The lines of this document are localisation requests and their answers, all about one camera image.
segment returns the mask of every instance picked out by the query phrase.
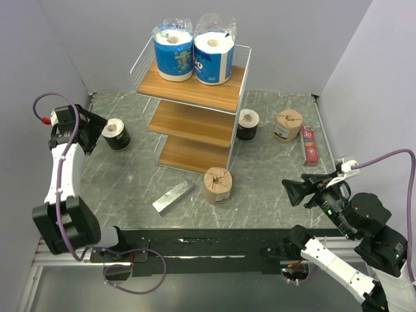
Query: blue paper towel package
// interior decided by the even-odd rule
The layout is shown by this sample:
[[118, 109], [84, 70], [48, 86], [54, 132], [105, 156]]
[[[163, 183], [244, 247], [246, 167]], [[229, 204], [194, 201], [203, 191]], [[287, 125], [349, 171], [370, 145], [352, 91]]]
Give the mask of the blue paper towel package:
[[159, 75], [170, 81], [192, 76], [193, 37], [188, 19], [165, 20], [152, 32]]
[[194, 33], [194, 72], [202, 83], [219, 85], [231, 76], [234, 40], [234, 19], [220, 14], [206, 14]]

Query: table surface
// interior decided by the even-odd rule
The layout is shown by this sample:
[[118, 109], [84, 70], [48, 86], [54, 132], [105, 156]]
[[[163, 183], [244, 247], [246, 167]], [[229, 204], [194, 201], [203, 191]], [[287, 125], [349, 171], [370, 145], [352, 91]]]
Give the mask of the table surface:
[[[92, 98], [92, 111], [120, 118], [131, 135], [130, 146], [111, 150], [101, 137], [82, 172], [81, 196], [101, 224], [121, 228], [334, 228], [318, 208], [292, 207], [282, 179], [302, 173], [327, 173], [333, 164], [310, 94], [246, 92], [242, 107], [260, 116], [253, 140], [236, 139], [229, 171], [233, 188], [226, 203], [203, 199], [203, 175], [158, 166], [153, 154], [160, 135], [146, 131], [142, 111], [148, 97], [136, 92], [102, 91]], [[294, 109], [313, 124], [320, 157], [316, 167], [303, 166], [299, 137], [282, 144], [273, 137], [279, 112]], [[191, 179], [195, 189], [160, 216], [152, 203], [172, 187]]]

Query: white wall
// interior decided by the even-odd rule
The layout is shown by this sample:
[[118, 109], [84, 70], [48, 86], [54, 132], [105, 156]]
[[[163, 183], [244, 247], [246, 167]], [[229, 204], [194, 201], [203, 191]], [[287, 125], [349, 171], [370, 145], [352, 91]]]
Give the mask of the white wall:
[[87, 89], [131, 89], [129, 71], [164, 18], [224, 12], [253, 48], [247, 90], [320, 94], [371, 0], [38, 0]]
[[[374, 0], [363, 18], [318, 99], [336, 156], [364, 163], [399, 148], [416, 151], [415, 14], [414, 0]], [[350, 180], [355, 192], [378, 195], [393, 213], [388, 224], [405, 236], [409, 174], [410, 157], [399, 155]]]
[[[43, 203], [50, 182], [51, 128], [32, 113], [44, 92], [63, 92], [86, 105], [88, 94], [36, 0], [0, 2], [0, 310], [15, 311], [39, 233], [32, 208]], [[47, 116], [54, 97], [39, 105]]]

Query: wooden shelf board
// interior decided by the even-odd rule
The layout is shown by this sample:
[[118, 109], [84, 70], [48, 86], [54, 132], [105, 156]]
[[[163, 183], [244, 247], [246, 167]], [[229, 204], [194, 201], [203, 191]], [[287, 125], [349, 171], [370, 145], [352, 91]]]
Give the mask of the wooden shelf board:
[[235, 115], [162, 100], [148, 130], [228, 148]]
[[220, 111], [236, 112], [245, 68], [233, 66], [226, 83], [209, 86], [195, 75], [180, 83], [164, 80], [157, 71], [156, 61], [137, 88], [139, 94], [183, 103], [195, 104]]
[[204, 174], [211, 167], [225, 168], [228, 153], [229, 148], [169, 136], [158, 163]]

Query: red connector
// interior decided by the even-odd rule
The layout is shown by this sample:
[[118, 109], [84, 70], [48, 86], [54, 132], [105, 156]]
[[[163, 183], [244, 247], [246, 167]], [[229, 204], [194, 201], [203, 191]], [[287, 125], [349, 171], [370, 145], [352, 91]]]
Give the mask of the red connector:
[[49, 118], [46, 118], [46, 117], [43, 117], [41, 121], [44, 125], [50, 125], [51, 124], [51, 120]]

